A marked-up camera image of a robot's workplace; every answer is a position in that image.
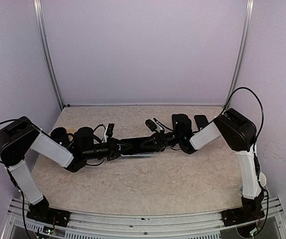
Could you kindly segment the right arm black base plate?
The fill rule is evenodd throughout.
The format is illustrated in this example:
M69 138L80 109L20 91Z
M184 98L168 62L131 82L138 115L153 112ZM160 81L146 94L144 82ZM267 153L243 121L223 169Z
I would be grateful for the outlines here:
M227 209L221 212L223 224L225 227L234 226L263 218L265 213L262 209L255 212L245 211L242 207Z

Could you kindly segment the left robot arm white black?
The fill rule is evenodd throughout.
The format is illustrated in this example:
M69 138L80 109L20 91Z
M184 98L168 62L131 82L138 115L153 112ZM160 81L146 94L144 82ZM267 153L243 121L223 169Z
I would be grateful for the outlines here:
M53 217L53 210L25 162L29 150L51 159L69 172L77 172L88 165L88 160L116 159L134 147L132 139L116 139L110 132L102 140L90 127L82 127L75 133L57 127L47 134L25 116L5 120L3 124L5 127L0 129L0 163L28 200L29 213L34 213L44 222Z

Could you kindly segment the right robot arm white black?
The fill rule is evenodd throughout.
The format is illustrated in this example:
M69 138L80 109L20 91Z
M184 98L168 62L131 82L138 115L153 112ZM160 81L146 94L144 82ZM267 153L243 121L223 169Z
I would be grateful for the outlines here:
M182 151L192 154L223 137L234 151L241 168L243 191L242 207L238 210L238 216L243 221L249 221L257 214L264 198L259 182L260 166L255 152L255 144L261 130L233 108L223 111L212 121L207 121L204 115L196 115L195 121L199 130L193 133L191 120L187 115L172 115L173 130L164 133L163 129L157 129L157 120L146 120L146 125L155 133L140 143L140 146L159 152L168 146L179 144Z

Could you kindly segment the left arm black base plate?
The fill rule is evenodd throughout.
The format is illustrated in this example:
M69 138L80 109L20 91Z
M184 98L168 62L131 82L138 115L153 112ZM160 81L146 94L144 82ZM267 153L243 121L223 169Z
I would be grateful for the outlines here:
M66 210L48 208L45 211L36 211L30 209L26 216L38 222L50 224L53 226L67 227L71 213Z

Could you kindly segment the light blue phone case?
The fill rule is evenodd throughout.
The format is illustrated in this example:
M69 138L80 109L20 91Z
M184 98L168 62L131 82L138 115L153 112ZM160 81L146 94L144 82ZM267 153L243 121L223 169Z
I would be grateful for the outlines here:
M130 153L122 153L121 157L152 157L154 156L154 152L130 152Z

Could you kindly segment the black phone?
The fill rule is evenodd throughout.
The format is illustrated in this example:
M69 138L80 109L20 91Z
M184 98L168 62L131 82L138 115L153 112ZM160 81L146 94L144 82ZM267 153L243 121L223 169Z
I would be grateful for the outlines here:
M141 148L140 144L147 138L148 137L134 137L134 138L124 138L121 140L130 142L133 144L133 148L131 149L130 152L137 152L137 153L139 153L139 152L155 152L152 150L147 150L147 149Z

